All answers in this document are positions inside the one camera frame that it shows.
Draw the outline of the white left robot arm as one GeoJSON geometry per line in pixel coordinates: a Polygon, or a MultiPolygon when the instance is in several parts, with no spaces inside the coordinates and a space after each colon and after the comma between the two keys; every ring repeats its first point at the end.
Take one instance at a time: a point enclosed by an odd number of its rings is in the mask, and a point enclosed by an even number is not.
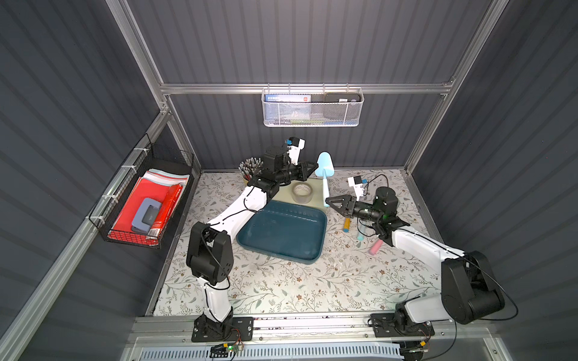
{"type": "Polygon", "coordinates": [[[233,268],[232,240],[248,221],[292,181],[305,181],[319,167],[300,161],[305,147],[302,138],[291,137],[282,146],[272,146],[261,157],[246,188],[225,211],[207,224],[192,226],[186,264],[204,295],[203,316],[218,326],[230,322],[233,307],[228,299],[229,274],[233,268]]]}

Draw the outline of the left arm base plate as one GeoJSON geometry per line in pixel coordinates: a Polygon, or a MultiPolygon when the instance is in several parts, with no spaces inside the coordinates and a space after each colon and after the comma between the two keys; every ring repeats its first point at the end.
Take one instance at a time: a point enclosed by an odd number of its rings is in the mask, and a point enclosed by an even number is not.
{"type": "Polygon", "coordinates": [[[233,342],[239,339],[251,341],[253,331],[253,317],[229,317],[223,323],[218,323],[203,314],[194,321],[191,341],[193,343],[233,342]]]}

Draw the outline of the purple shovel pink handle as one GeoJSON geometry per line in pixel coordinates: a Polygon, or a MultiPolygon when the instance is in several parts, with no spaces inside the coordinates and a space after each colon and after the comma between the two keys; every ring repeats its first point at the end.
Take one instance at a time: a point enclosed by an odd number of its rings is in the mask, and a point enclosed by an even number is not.
{"type": "Polygon", "coordinates": [[[376,242],[369,249],[369,254],[372,256],[375,256],[379,252],[379,250],[383,244],[384,244],[384,242],[382,239],[377,239],[376,242]]]}

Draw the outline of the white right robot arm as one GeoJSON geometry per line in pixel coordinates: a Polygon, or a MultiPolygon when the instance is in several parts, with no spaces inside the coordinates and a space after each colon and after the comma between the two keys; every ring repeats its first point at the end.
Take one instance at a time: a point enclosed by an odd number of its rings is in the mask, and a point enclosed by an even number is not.
{"type": "Polygon", "coordinates": [[[345,218],[368,221],[380,240],[409,252],[441,277],[440,294],[396,305],[397,328],[438,320],[465,325],[504,309],[504,291],[487,257],[478,251],[451,248],[416,231],[397,215],[398,198],[393,189],[378,188],[371,203],[351,195],[330,196],[325,203],[345,218]]]}

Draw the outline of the yellow toy shovel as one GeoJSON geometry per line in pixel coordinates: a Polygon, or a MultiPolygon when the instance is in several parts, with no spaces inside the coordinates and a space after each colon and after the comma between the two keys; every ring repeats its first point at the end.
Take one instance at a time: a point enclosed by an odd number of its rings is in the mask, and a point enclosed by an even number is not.
{"type": "Polygon", "coordinates": [[[346,218],[344,220],[344,224],[343,224],[343,232],[348,233],[351,227],[351,222],[352,219],[351,218],[346,218]]]}

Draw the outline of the teal plastic storage tray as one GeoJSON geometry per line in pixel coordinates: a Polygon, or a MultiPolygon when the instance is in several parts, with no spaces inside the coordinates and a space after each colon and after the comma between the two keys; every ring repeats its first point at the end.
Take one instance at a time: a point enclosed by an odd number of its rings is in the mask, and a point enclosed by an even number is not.
{"type": "Polygon", "coordinates": [[[247,250],[311,265],[322,255],[327,225],[323,211],[271,201],[241,228],[236,240],[247,250]]]}

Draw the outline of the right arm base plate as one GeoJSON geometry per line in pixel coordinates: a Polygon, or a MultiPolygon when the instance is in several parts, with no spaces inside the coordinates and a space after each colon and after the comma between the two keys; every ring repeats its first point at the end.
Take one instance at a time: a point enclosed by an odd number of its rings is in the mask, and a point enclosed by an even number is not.
{"type": "Polygon", "coordinates": [[[371,314],[367,324],[373,330],[376,338],[422,336],[429,339],[435,335],[434,328],[430,323],[414,323],[400,312],[371,314]]]}

